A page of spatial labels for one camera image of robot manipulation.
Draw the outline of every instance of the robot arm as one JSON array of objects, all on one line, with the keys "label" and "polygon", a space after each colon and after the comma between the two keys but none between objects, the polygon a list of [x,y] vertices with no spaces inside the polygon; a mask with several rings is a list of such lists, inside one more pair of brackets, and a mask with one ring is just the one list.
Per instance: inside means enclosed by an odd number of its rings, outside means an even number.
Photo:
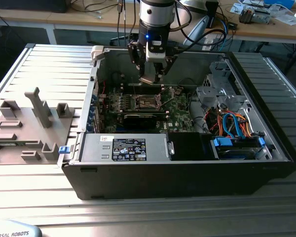
[{"label": "robot arm", "polygon": [[[190,10],[195,9],[188,4],[186,6],[190,7]],[[139,70],[140,80],[146,83],[158,83],[161,77],[169,72],[177,59],[176,50],[173,47],[168,47],[167,42],[170,32],[173,40],[183,44],[186,42],[186,40],[181,40],[181,37],[184,37],[181,32],[175,33],[192,22],[190,11],[185,6],[183,7],[185,9],[180,9],[179,13],[183,24],[178,25],[175,20],[175,0],[141,0],[138,41],[132,41],[127,45],[131,61],[136,64]],[[208,16],[202,15],[202,17],[198,13],[193,15],[189,37],[195,38],[203,34],[208,23]],[[146,61],[154,64],[154,81],[144,78]]]},{"label": "robot arm", "polygon": [[128,44],[132,63],[140,71],[140,77],[145,74],[145,62],[153,62],[157,83],[165,75],[176,60],[173,49],[167,48],[170,25],[174,20],[174,0],[141,0],[139,38]]}]

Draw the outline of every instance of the blue cable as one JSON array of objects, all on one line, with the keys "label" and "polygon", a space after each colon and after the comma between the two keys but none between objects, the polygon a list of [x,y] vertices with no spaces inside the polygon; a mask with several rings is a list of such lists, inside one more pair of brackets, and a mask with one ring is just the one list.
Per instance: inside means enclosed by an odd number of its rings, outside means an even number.
[{"label": "blue cable", "polygon": [[[224,27],[225,32],[226,32],[226,38],[227,38],[228,30],[227,30],[226,23],[225,23],[222,19],[219,19],[219,21],[223,24],[223,27]],[[219,51],[221,51],[222,48],[224,47],[225,42],[226,42],[226,38],[224,39],[224,41],[223,41],[223,43],[222,43],[222,46],[221,46],[221,48],[219,49]]]},{"label": "blue cable", "polygon": [[227,120],[227,117],[228,117],[229,115],[231,115],[231,116],[233,117],[234,121],[235,121],[235,128],[236,128],[236,131],[237,131],[238,136],[241,137],[241,138],[246,138],[246,137],[243,135],[241,129],[239,128],[239,124],[238,124],[238,119],[237,119],[237,117],[236,117],[235,115],[231,114],[231,113],[225,114],[225,115],[223,116],[223,119],[222,119],[222,126],[223,126],[224,131],[225,131],[225,132],[226,132],[231,138],[235,138],[234,135],[232,135],[232,134],[228,131],[227,127],[226,127],[226,120]]}]

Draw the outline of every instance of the aluminum profile table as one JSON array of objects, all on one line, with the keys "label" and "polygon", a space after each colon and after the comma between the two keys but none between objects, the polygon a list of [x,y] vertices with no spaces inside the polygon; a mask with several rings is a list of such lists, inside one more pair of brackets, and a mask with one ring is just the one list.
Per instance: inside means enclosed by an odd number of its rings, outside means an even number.
[{"label": "aluminum profile table", "polygon": [[[26,48],[0,84],[0,103],[27,87],[75,107],[72,144],[89,78],[91,47]],[[251,196],[82,201],[57,165],[0,165],[0,219],[37,225],[45,237],[296,237],[296,172]]]}]

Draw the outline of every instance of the motherboard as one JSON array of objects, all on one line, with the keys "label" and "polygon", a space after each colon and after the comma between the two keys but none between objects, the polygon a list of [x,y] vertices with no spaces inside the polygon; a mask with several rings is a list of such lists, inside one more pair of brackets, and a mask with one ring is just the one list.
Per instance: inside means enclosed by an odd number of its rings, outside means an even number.
[{"label": "motherboard", "polygon": [[100,95],[103,133],[194,132],[183,87],[113,88]]}]

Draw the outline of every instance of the desk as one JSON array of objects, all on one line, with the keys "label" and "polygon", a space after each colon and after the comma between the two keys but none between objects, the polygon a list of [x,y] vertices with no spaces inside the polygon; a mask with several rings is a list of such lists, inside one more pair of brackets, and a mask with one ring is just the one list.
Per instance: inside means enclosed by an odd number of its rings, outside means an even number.
[{"label": "desk", "polygon": [[[85,0],[85,5],[92,2],[94,2],[94,0]],[[296,25],[289,26],[276,19],[271,19],[268,25],[258,23],[242,24],[239,23],[237,14],[229,12],[236,0],[220,0],[220,2],[225,16],[230,21],[238,24],[238,29],[234,35],[235,40],[296,43]],[[96,5],[90,7],[90,9],[99,9],[114,3],[115,2],[113,0],[108,0],[105,4]],[[82,2],[78,1],[77,4],[75,4],[75,7],[83,10]],[[128,12],[126,19],[126,32],[129,32],[134,21],[132,3],[126,4],[126,10]],[[136,4],[136,11],[137,24],[134,29],[135,33],[138,32],[139,4]],[[296,4],[293,6],[292,11],[296,11]],[[69,9],[67,13],[0,9],[0,16],[2,16],[11,26],[46,29],[51,44],[57,44],[54,29],[116,32],[116,7],[102,10],[101,13],[102,19],[96,18],[88,13],[74,11],[73,9]],[[124,27],[122,19],[123,18],[121,16],[121,32]],[[0,25],[5,25],[5,23],[0,20]]]}]

